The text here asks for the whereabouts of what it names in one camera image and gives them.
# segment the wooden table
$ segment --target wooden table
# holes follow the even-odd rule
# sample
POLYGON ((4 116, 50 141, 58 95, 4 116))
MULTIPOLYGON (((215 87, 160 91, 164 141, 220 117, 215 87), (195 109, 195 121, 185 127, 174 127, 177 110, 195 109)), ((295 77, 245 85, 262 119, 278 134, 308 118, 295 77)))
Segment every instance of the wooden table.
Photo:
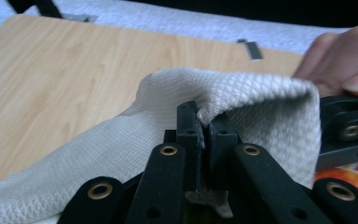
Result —
POLYGON ((0 180, 130 106, 140 80, 177 66, 290 76, 300 55, 18 15, 0 27, 0 180))

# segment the screw hole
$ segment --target screw hole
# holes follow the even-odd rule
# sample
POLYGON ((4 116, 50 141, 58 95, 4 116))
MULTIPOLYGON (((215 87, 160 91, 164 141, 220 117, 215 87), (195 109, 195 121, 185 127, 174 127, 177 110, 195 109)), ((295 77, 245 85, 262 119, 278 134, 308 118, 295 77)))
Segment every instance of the screw hole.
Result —
POLYGON ((301 220, 308 219, 307 213, 303 209, 298 208, 298 207, 292 208, 292 214, 293 214, 293 216, 295 216, 296 218, 301 219, 301 220))
POLYGON ((176 147, 163 147, 159 152, 164 156, 171 156, 176 154, 177 151, 176 147))
POLYGON ((245 146, 243 148, 243 152, 250 156, 257 156, 258 154, 260 154, 260 150, 258 150, 258 148, 249 147, 249 146, 245 146))
POLYGON ((89 188, 88 196, 92 200, 101 200, 112 193, 113 187, 107 182, 99 182, 89 188))
POLYGON ((358 134, 358 125, 352 125, 349 126, 348 128, 346 128, 344 130, 344 137, 350 138, 350 137, 354 137, 358 134))
POLYGON ((326 187, 327 187, 327 191, 331 195, 335 196, 336 198, 342 201, 353 201, 356 198, 356 196, 353 194, 353 192, 350 189, 347 189, 346 187, 338 183, 329 182, 326 187))
POLYGON ((161 212, 155 207, 147 209, 146 214, 150 218, 161 217, 161 212))

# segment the white fabric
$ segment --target white fabric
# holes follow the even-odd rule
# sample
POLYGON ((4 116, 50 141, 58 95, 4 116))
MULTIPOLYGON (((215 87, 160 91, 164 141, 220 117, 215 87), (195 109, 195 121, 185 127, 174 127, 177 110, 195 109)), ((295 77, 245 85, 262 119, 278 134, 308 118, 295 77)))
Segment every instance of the white fabric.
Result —
MULTIPOLYGON (((304 53, 316 36, 344 32, 348 28, 327 28, 278 22, 252 21, 118 0, 54 0, 62 13, 96 16, 94 23, 186 35, 235 43, 238 39, 257 41, 267 49, 304 53)), ((25 14, 39 16, 36 7, 25 14)), ((6 0, 0 0, 0 24, 14 15, 6 0)))
POLYGON ((57 214, 93 177, 127 181, 141 173, 164 130, 175 129, 175 108, 191 100, 203 125, 229 111, 243 141, 265 147, 295 181, 310 185, 321 136, 319 96, 311 83, 176 68, 146 77, 135 102, 116 118, 1 182, 0 223, 28 223, 57 214))

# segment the textured fabric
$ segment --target textured fabric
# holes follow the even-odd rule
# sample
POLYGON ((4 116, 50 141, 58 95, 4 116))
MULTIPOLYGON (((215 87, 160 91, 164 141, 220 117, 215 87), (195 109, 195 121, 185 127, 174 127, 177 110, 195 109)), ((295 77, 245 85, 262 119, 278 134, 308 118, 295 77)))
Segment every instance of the textured fabric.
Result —
MULTIPOLYGON (((97 24, 230 43, 245 38, 249 41, 257 41, 263 48, 298 53, 304 53, 318 35, 348 30, 348 28, 251 21, 121 0, 54 0, 54 3, 61 13, 98 16, 95 21, 97 24)), ((12 16, 13 12, 5 0, 0 0, 0 24, 12 16)), ((25 13, 39 15, 36 7, 31 7, 25 13)))
POLYGON ((163 7, 174 7, 259 21, 349 27, 358 25, 358 1, 314 0, 131 0, 163 7))
POLYGON ((146 77, 135 102, 116 118, 1 182, 0 223, 57 214, 93 177, 127 181, 138 175, 164 130, 175 129, 176 107, 192 100, 203 125, 228 111, 243 141, 265 147, 295 181, 310 185, 321 135, 319 96, 311 83, 176 68, 146 77))

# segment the human hand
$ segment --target human hand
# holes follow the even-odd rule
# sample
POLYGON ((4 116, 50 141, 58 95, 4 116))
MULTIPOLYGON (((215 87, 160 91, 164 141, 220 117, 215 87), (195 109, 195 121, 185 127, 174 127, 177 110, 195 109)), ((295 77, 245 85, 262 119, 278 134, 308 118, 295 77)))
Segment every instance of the human hand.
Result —
POLYGON ((358 26, 318 36, 294 77, 312 81, 321 97, 347 91, 358 96, 358 26))

